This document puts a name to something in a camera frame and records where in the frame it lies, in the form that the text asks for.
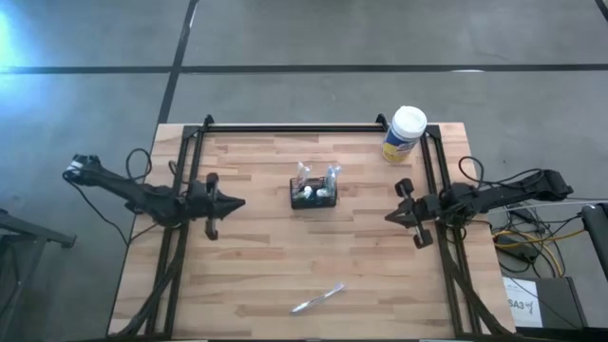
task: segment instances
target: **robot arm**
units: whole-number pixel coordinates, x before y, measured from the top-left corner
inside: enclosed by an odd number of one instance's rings
[[[542,170],[522,180],[492,186],[485,190],[466,183],[453,183],[439,197],[427,195],[414,200],[411,197],[413,186],[410,179],[395,184],[397,195],[406,198],[399,208],[388,214],[385,220],[416,227],[414,242],[423,248],[432,243],[430,233],[425,231],[422,222],[439,220],[448,226],[462,226],[477,214],[523,200],[564,200],[572,194],[560,173]]]
[[[176,227],[189,219],[207,218],[205,233],[218,239],[214,219],[223,219],[245,204],[244,199],[223,195],[219,177],[207,175],[203,184],[195,181],[183,196],[175,196],[167,186],[138,184],[106,170],[97,156],[76,155],[64,172],[64,179],[81,186],[99,186],[126,200],[124,205],[135,214],[144,212],[164,227]]]

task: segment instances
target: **butcher block tabletop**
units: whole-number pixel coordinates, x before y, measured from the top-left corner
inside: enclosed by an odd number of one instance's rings
[[[465,126],[439,125],[451,180],[466,181],[457,165],[470,154]],[[146,182],[171,186],[167,163],[178,158],[182,128],[159,126]],[[384,221],[401,200],[394,192],[400,179],[412,179],[414,197],[428,193],[420,145],[403,163],[390,164],[381,154],[383,139],[383,133],[367,132],[206,133],[199,180],[216,172],[219,189],[247,204],[218,221],[216,241],[204,234],[204,219],[190,224],[173,337],[453,337],[437,243],[417,250],[413,230]],[[438,174],[434,148],[430,150]],[[192,151],[190,146],[186,173]],[[312,177],[324,176],[330,164],[342,166],[334,208],[291,208],[289,178],[295,176],[297,162],[311,165]],[[470,163],[465,163],[465,171],[475,172]],[[151,224],[150,217],[138,216],[133,235]],[[433,224],[427,228],[435,234]],[[124,327],[150,294],[161,241],[159,227],[129,246],[110,333]],[[467,226],[465,250],[475,291],[514,331],[486,225]],[[345,291],[290,315],[293,307],[339,282]],[[459,297],[467,331],[466,306],[462,294]],[[157,329],[162,328],[165,308],[166,300],[161,302]]]

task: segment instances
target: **white label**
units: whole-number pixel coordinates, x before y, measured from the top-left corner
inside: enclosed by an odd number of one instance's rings
[[[542,328],[536,283],[503,276],[504,288],[517,327]]]

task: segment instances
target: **white lid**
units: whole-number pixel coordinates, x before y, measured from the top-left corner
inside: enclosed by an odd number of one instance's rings
[[[414,106],[403,105],[392,117],[390,128],[403,138],[418,138],[427,128],[427,116]]]

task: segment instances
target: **yellow label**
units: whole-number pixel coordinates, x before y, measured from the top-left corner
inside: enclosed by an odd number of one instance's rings
[[[409,150],[398,150],[397,146],[385,142],[382,144],[382,155],[389,162],[402,162],[409,154]]]

